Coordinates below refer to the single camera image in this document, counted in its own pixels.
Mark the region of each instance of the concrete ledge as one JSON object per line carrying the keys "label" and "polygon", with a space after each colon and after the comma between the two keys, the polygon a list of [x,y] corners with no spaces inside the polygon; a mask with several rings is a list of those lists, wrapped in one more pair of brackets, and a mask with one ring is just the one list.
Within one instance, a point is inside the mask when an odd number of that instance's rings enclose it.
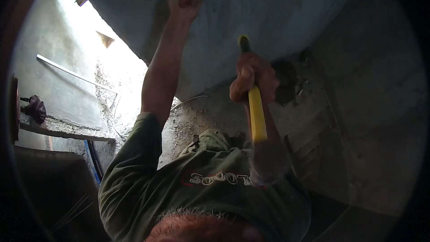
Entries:
{"label": "concrete ledge", "polygon": [[76,125],[66,120],[47,116],[45,122],[38,125],[24,113],[19,117],[19,127],[26,131],[44,134],[52,137],[74,138],[92,141],[114,141],[115,138],[109,131],[102,128],[90,128]]}

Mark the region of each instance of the olive green t-shirt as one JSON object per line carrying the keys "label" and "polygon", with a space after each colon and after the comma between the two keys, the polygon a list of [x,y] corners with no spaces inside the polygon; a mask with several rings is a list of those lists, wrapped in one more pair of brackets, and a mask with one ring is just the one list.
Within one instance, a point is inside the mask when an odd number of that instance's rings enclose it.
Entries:
{"label": "olive green t-shirt", "polygon": [[138,116],[100,185],[100,217],[114,241],[142,242],[166,211],[189,208],[238,215],[266,241],[300,241],[310,204],[297,178],[253,187],[244,151],[190,152],[157,170],[161,127],[153,114]]}

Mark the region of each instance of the rough plaster wall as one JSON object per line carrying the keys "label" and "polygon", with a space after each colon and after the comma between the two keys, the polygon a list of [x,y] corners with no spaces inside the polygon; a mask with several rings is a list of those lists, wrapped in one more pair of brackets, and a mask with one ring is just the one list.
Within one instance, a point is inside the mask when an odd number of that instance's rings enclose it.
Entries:
{"label": "rough plaster wall", "polygon": [[397,0],[350,0],[313,44],[344,132],[351,202],[399,215],[427,136],[416,38]]}
{"label": "rough plaster wall", "polygon": [[94,80],[97,51],[104,47],[80,18],[74,1],[35,1],[15,46],[15,76],[20,96],[38,95],[48,116],[99,129],[102,122],[94,85],[36,59],[40,54]]}
{"label": "rough plaster wall", "polygon": [[[166,0],[90,0],[149,63],[169,15]],[[347,0],[205,0],[191,26],[176,96],[185,100],[235,75],[237,37],[273,60],[308,46]]]}

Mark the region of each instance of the man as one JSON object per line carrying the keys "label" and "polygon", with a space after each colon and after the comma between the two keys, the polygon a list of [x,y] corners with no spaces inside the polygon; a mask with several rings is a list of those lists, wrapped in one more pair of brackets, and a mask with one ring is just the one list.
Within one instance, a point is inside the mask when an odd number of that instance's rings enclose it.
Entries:
{"label": "man", "polygon": [[[204,131],[157,170],[182,50],[201,5],[202,0],[169,0],[170,17],[143,83],[141,114],[100,185],[101,220],[114,241],[300,241],[310,206],[294,173],[275,185],[253,187],[246,153],[218,130]],[[249,119],[247,92],[256,83],[268,138],[281,142],[267,107],[279,85],[274,70],[246,53],[237,74],[230,98],[244,104]]]}

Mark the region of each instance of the hand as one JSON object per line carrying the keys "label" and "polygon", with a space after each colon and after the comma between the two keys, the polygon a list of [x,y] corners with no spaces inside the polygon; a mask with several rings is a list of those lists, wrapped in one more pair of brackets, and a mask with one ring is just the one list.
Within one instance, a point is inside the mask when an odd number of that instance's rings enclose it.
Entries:
{"label": "hand", "polygon": [[242,54],[236,64],[236,72],[237,78],[230,85],[230,98],[234,102],[248,101],[248,91],[254,84],[260,89],[263,103],[275,100],[279,80],[276,78],[275,70],[260,56],[253,52]]}
{"label": "hand", "polygon": [[199,14],[203,0],[169,0],[170,19],[191,24]]}

